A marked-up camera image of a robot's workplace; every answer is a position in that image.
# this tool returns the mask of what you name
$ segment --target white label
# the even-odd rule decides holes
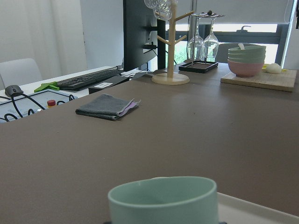
[[[98,87],[98,88],[105,88],[107,86],[110,86],[112,85],[113,83],[100,83],[98,85],[96,85],[95,87]]]

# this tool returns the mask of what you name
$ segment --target gray cloth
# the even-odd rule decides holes
[[[108,94],[102,94],[92,102],[85,104],[76,109],[76,114],[116,120],[124,116],[129,110],[137,107],[140,103],[124,99],[115,98]]]

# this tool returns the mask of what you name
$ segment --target white chair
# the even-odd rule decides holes
[[[5,88],[9,85],[24,85],[42,80],[42,75],[32,58],[0,63],[0,77]]]

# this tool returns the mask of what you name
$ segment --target keyboard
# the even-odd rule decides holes
[[[57,87],[59,87],[61,90],[81,90],[113,76],[119,76],[119,74],[122,72],[123,70],[118,70],[117,67],[96,71],[93,73],[58,81]]]

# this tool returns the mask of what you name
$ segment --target green bowl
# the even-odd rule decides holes
[[[244,50],[241,50],[239,47],[238,48],[230,48],[228,49],[229,53],[233,54],[244,54],[244,53],[256,53],[260,54],[264,51],[266,51],[266,46],[261,46],[261,45],[255,45],[255,46],[245,46]]]
[[[233,53],[229,53],[228,57],[231,58],[254,58],[254,57],[265,57],[266,55],[266,51],[261,52],[261,53],[245,53],[245,54],[233,54]]]
[[[265,56],[263,57],[252,57],[252,58],[232,58],[228,57],[228,60],[231,62],[239,62],[239,63],[264,63]]]

